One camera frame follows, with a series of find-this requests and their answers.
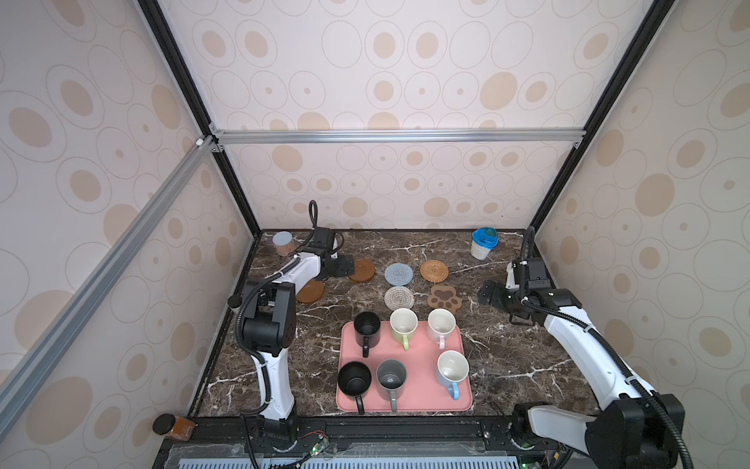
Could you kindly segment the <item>brown wooden coaster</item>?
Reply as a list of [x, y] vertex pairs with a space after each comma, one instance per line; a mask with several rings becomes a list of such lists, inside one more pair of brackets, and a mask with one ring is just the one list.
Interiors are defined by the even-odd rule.
[[377, 270], [374, 263], [368, 259], [355, 259], [355, 273], [350, 279], [355, 283], [367, 283], [376, 276]]
[[302, 304], [314, 304], [322, 299], [324, 292], [325, 284], [312, 279], [296, 294], [296, 299]]

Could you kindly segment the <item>brown wooden coaster front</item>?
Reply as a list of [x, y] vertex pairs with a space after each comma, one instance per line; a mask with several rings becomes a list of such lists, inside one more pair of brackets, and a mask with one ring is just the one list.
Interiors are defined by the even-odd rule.
[[325, 284], [312, 279], [296, 294], [296, 299], [302, 304], [314, 304], [322, 299], [324, 292]]

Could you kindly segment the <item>blue woven coaster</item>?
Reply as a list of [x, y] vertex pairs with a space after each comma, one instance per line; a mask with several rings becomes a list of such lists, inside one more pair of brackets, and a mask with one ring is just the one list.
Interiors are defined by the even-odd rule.
[[404, 263], [394, 263], [386, 268], [384, 277], [392, 286], [406, 286], [413, 280], [414, 273], [412, 267]]

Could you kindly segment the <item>rattan woven coaster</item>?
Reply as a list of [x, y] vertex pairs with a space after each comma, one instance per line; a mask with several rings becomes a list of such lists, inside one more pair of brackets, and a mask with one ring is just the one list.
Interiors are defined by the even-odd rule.
[[438, 260], [428, 260], [420, 266], [420, 275], [429, 283], [443, 283], [449, 277], [449, 269]]

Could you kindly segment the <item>multicolour woven coaster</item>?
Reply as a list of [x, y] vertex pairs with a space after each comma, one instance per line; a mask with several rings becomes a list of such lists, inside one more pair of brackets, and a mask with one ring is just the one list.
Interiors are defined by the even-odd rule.
[[393, 286], [386, 291], [384, 302], [391, 311], [411, 309], [415, 303], [414, 293], [406, 286]]

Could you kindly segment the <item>cork paw coaster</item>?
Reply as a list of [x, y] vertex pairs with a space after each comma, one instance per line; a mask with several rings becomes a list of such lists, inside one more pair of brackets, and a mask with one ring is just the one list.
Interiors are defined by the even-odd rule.
[[462, 299], [453, 286], [433, 285], [427, 304], [431, 309], [445, 309], [455, 314], [462, 307]]

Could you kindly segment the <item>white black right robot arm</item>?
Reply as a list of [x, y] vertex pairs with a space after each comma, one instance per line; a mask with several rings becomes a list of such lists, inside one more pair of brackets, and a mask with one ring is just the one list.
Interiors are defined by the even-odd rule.
[[544, 403], [519, 404], [509, 426], [514, 443], [554, 440], [599, 468], [693, 467], [683, 438], [682, 403], [657, 392], [590, 322], [574, 294], [554, 287], [543, 259], [533, 253], [535, 233], [534, 227], [525, 231], [505, 285], [486, 281], [478, 301], [543, 326], [588, 382], [600, 412], [591, 416]]

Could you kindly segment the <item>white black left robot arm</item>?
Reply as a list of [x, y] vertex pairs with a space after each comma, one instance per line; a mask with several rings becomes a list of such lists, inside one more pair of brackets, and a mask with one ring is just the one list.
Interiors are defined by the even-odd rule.
[[252, 357], [261, 389], [262, 404], [242, 415], [257, 418], [262, 435], [283, 442], [293, 442], [298, 432], [288, 367], [288, 349], [296, 336], [297, 294], [310, 281], [355, 273], [353, 256], [339, 252], [343, 236], [318, 226], [314, 200], [308, 213], [312, 232], [290, 260], [263, 279], [250, 279], [242, 293], [228, 300], [236, 313], [236, 344]]

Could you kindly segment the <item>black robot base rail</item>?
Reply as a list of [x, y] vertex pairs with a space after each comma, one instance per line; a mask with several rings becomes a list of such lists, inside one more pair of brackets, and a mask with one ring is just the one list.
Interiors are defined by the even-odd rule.
[[553, 440], [528, 447], [509, 417], [296, 417], [290, 426], [259, 417], [199, 417], [187, 443], [166, 439], [155, 468], [590, 468]]

